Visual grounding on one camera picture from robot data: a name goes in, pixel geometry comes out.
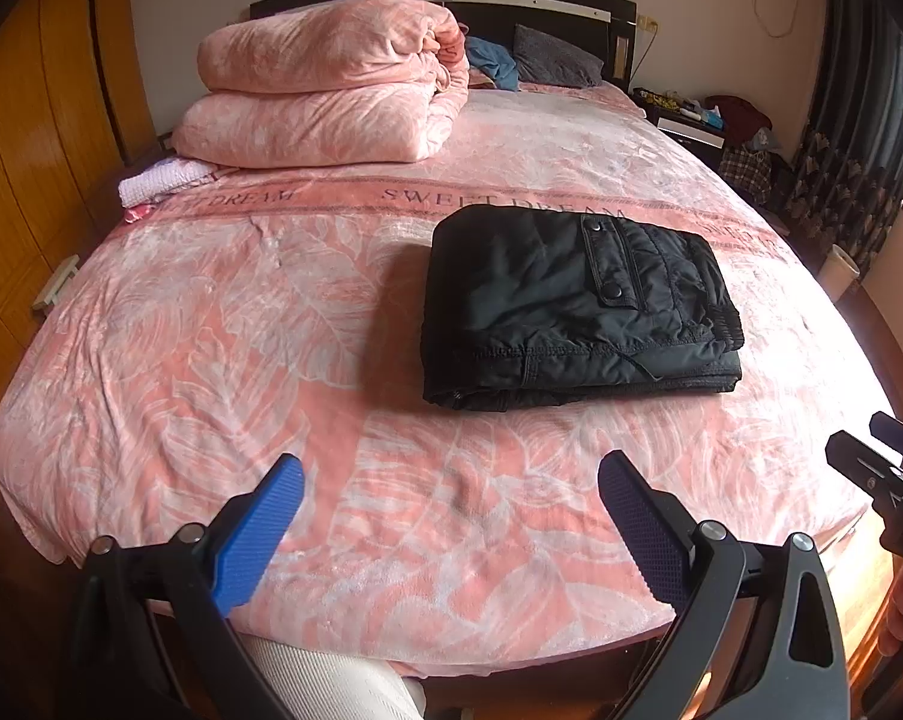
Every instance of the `patterned curtain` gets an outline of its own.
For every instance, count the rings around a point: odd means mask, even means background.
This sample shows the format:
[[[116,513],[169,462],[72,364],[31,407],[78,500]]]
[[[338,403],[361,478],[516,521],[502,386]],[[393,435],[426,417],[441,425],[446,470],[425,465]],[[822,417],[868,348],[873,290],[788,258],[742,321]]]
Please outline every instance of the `patterned curtain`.
[[[878,0],[827,0],[822,51],[784,207],[864,276],[903,203],[903,35]]]

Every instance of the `white towel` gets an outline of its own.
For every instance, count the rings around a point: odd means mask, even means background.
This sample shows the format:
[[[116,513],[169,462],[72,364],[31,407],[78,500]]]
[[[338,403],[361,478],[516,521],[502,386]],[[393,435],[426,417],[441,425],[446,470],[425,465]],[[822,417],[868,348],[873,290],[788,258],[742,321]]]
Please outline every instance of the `white towel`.
[[[236,167],[213,165],[198,159],[168,157],[158,160],[145,172],[126,178],[118,184],[118,196],[123,208],[143,203],[160,203],[179,191],[217,181]]]

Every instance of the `electrical cord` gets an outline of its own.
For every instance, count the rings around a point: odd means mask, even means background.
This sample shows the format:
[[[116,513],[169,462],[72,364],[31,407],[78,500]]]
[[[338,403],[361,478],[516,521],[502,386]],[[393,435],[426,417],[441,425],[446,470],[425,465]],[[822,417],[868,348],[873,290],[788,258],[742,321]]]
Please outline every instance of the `electrical cord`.
[[[755,18],[757,19],[757,23],[759,23],[761,25],[761,28],[764,29],[765,34],[770,38],[778,40],[779,38],[787,37],[795,31],[795,24],[798,23],[798,5],[800,4],[800,1],[801,0],[795,0],[795,9],[791,14],[791,23],[789,27],[784,32],[778,35],[771,32],[771,30],[768,28],[768,25],[766,25],[764,20],[762,20],[761,14],[757,12],[757,0],[752,0],[752,10],[755,11]]]
[[[659,30],[659,28],[656,26],[655,34],[653,34],[651,36],[651,43],[648,44],[648,47],[644,50],[644,53],[642,53],[640,60],[638,60],[637,67],[635,67],[635,69],[632,70],[632,76],[630,77],[630,79],[628,79],[629,88],[632,85],[632,81],[635,80],[635,76],[637,76],[637,72],[641,69],[641,63],[644,62],[644,57],[646,57],[648,55],[648,52],[651,50],[651,46],[655,45],[655,38],[658,37],[658,30]]]

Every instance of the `black jacket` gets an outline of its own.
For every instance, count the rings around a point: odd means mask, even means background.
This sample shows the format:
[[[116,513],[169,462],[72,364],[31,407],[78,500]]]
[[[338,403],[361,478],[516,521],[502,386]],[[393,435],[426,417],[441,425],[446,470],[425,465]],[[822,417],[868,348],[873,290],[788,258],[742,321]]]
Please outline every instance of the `black jacket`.
[[[424,399],[555,406],[651,391],[729,392],[744,344],[712,248],[601,214],[472,205],[432,238]]]

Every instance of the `black headboard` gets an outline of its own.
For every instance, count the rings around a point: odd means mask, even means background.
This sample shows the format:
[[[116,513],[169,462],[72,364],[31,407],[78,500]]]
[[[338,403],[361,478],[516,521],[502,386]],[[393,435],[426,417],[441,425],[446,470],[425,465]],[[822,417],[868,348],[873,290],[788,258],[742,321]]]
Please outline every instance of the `black headboard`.
[[[251,18],[332,0],[262,0]],[[523,23],[582,47],[605,60],[603,75],[626,92],[635,58],[637,5],[629,0],[432,0],[445,5],[470,33],[512,47]]]

